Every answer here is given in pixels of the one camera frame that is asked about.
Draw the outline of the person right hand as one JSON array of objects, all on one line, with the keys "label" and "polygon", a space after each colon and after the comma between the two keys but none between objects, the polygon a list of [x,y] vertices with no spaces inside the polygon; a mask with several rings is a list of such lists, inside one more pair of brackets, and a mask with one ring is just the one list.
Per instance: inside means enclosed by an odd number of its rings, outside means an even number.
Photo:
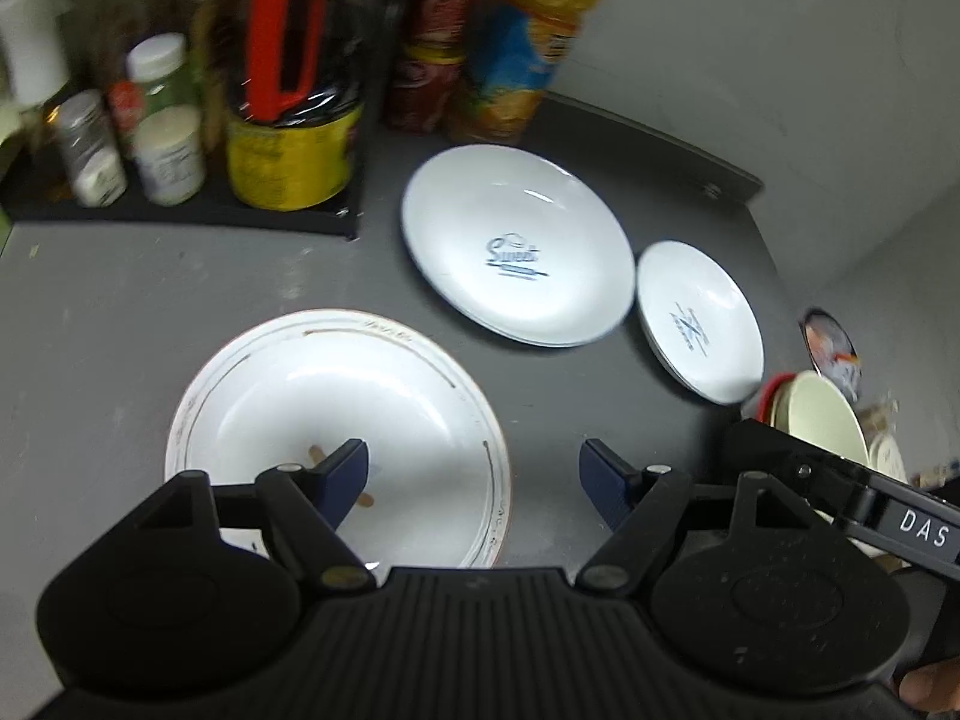
[{"label": "person right hand", "polygon": [[954,658],[908,673],[898,686],[900,699],[928,713],[960,709],[960,660]]}]

